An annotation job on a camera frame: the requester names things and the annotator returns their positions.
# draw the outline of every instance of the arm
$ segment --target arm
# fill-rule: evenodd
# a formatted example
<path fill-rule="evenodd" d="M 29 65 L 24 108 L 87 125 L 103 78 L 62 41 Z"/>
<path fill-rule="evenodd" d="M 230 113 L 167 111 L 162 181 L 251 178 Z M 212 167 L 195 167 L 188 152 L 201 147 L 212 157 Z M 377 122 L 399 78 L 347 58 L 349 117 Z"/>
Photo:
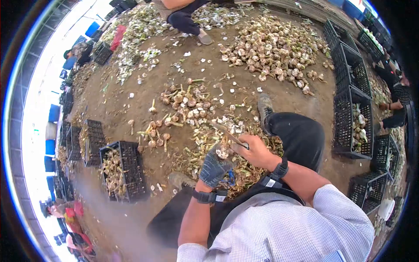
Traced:
<path fill-rule="evenodd" d="M 162 0 L 167 9 L 175 9 L 184 5 L 192 3 L 194 0 Z"/>
<path fill-rule="evenodd" d="M 282 162 L 279 156 L 269 152 L 262 140 L 256 135 L 241 135 L 240 141 L 249 144 L 250 150 L 244 147 L 232 144 L 231 148 L 242 155 L 252 165 L 261 167 L 273 172 L 276 166 Z M 315 171 L 304 166 L 288 162 L 288 172 L 283 180 L 290 188 L 305 202 L 313 205 L 313 198 L 316 191 L 330 181 L 320 176 Z"/>
<path fill-rule="evenodd" d="M 196 186 L 198 192 L 211 192 L 212 188 L 199 180 Z M 196 243 L 207 247 L 210 233 L 210 205 L 200 204 L 195 198 L 191 198 L 182 220 L 179 232 L 178 245 Z"/>

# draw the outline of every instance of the red cloth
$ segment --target red cloth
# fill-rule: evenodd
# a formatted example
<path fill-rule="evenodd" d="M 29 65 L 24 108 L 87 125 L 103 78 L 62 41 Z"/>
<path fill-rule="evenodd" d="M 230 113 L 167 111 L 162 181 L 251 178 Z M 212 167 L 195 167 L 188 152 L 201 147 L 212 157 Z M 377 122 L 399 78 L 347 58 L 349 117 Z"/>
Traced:
<path fill-rule="evenodd" d="M 74 212 L 74 209 L 72 208 L 66 208 L 65 213 L 67 214 L 69 218 L 73 218 L 76 216 L 76 213 Z"/>
<path fill-rule="evenodd" d="M 77 215 L 79 216 L 83 216 L 84 211 L 83 211 L 83 204 L 80 202 L 74 202 L 74 211 L 76 212 Z"/>
<path fill-rule="evenodd" d="M 119 25 L 116 27 L 116 33 L 114 36 L 114 40 L 112 41 L 111 51 L 115 51 L 121 43 L 122 38 L 124 37 L 125 30 L 127 29 L 126 26 Z"/>

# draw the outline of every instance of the black plastic crate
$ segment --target black plastic crate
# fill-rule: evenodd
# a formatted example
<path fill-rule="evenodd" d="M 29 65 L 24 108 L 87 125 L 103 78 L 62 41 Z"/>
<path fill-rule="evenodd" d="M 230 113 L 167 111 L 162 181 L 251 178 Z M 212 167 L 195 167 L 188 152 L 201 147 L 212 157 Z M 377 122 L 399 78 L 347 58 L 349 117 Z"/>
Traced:
<path fill-rule="evenodd" d="M 85 147 L 84 155 L 82 156 L 84 166 L 100 166 L 101 159 L 99 151 L 102 147 L 106 146 L 102 123 L 100 121 L 86 119 L 83 128 L 87 132 L 86 139 L 82 145 Z"/>
<path fill-rule="evenodd" d="M 55 197 L 62 199 L 61 178 L 59 176 L 54 176 L 52 180 L 54 181 Z"/>
<path fill-rule="evenodd" d="M 67 132 L 67 160 L 68 161 L 76 161 L 81 159 L 80 154 L 80 144 L 78 141 L 78 137 L 80 134 L 81 128 L 70 126 Z"/>
<path fill-rule="evenodd" d="M 109 57 L 111 57 L 112 53 L 113 52 L 110 50 L 110 46 L 107 43 L 102 42 L 94 52 L 94 61 L 99 65 L 104 65 L 108 61 Z"/>
<path fill-rule="evenodd" d="M 118 14 L 118 11 L 116 11 L 116 9 L 114 8 L 105 16 L 105 20 L 107 20 L 107 21 L 110 20 L 116 14 Z"/>
<path fill-rule="evenodd" d="M 339 44 L 344 44 L 359 54 L 360 51 L 350 33 L 332 20 L 327 19 L 323 27 L 323 34 L 330 50 L 333 51 Z"/>
<path fill-rule="evenodd" d="M 393 86 L 392 93 L 400 99 L 400 102 L 403 105 L 408 105 L 410 104 L 410 101 L 413 101 L 408 86 L 395 85 Z"/>
<path fill-rule="evenodd" d="M 382 170 L 388 172 L 388 177 L 394 181 L 400 152 L 392 135 L 380 135 L 374 139 L 374 154 L 372 156 L 371 166 L 374 170 Z"/>
<path fill-rule="evenodd" d="M 62 199 L 65 202 L 74 200 L 73 184 L 66 177 L 60 178 Z"/>
<path fill-rule="evenodd" d="M 383 59 L 384 54 L 375 45 L 375 43 L 371 40 L 371 38 L 368 36 L 368 34 L 364 30 L 361 30 L 361 32 L 358 34 L 357 39 L 361 43 L 361 45 L 365 47 L 367 52 L 371 54 L 374 62 L 378 63 Z"/>
<path fill-rule="evenodd" d="M 336 93 L 345 91 L 352 85 L 371 99 L 370 82 L 361 55 L 340 44 L 332 51 L 332 59 L 335 65 Z"/>
<path fill-rule="evenodd" d="M 348 198 L 369 215 L 380 206 L 386 182 L 387 172 L 376 171 L 352 177 Z"/>
<path fill-rule="evenodd" d="M 55 161 L 55 172 L 57 173 L 58 177 L 64 177 L 64 171 L 61 168 L 61 161 Z"/>
<path fill-rule="evenodd" d="M 71 109 L 73 109 L 73 104 L 74 104 L 73 94 L 71 92 L 66 92 L 65 101 L 62 106 L 62 113 L 69 114 L 71 112 Z"/>
<path fill-rule="evenodd" d="M 127 189 L 124 199 L 122 199 L 125 202 L 136 202 L 147 197 L 147 184 L 145 183 L 141 155 L 137 147 L 138 143 L 135 142 L 116 141 L 100 149 L 101 165 L 103 165 L 109 148 L 119 150 L 121 168 L 124 171 L 124 184 Z M 106 178 L 107 175 L 103 172 L 104 183 Z M 109 199 L 117 201 L 114 192 L 110 193 Z"/>
<path fill-rule="evenodd" d="M 396 222 L 398 216 L 400 215 L 401 208 L 403 206 L 403 198 L 402 197 L 395 197 L 394 198 L 394 209 L 391 212 L 390 217 L 386 221 L 385 225 L 388 227 L 392 227 L 394 223 Z"/>
<path fill-rule="evenodd" d="M 355 132 L 352 128 L 353 105 L 358 103 L 361 114 L 368 120 L 364 128 L 368 143 L 361 146 L 361 153 L 355 152 L 352 147 L 352 137 Z M 352 159 L 371 159 L 374 144 L 371 100 L 360 95 L 358 90 L 348 88 L 334 97 L 333 107 L 335 121 L 333 152 Z"/>
<path fill-rule="evenodd" d="M 61 126 L 59 128 L 59 145 L 66 146 L 67 145 L 67 132 L 70 128 L 70 122 L 61 121 Z"/>

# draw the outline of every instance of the knife blade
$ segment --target knife blade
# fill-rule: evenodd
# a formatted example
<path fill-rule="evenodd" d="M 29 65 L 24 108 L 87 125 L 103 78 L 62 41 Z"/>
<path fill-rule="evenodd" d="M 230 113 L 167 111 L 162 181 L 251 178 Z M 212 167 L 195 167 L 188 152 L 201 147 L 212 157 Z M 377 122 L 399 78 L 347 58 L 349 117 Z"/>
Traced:
<path fill-rule="evenodd" d="M 227 127 L 223 126 L 223 125 L 219 125 L 218 123 L 213 123 L 211 122 L 211 124 L 221 130 L 228 138 L 230 138 L 233 142 L 243 146 L 244 148 L 246 148 L 247 150 L 249 150 L 249 144 L 246 142 L 241 142 L 237 137 L 235 137 L 234 135 L 230 134 L 230 132 L 228 131 Z"/>

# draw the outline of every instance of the gloved hand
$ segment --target gloved hand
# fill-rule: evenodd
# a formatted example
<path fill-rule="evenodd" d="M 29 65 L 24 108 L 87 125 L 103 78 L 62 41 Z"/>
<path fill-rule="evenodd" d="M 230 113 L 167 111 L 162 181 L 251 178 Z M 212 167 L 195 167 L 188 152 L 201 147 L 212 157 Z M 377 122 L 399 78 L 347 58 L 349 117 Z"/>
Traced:
<path fill-rule="evenodd" d="M 234 164 L 229 159 L 220 159 L 215 150 L 219 144 L 215 144 L 207 153 L 202 165 L 199 179 L 201 179 L 207 186 L 215 187 L 218 182 L 223 179 L 225 173 L 234 167 Z"/>

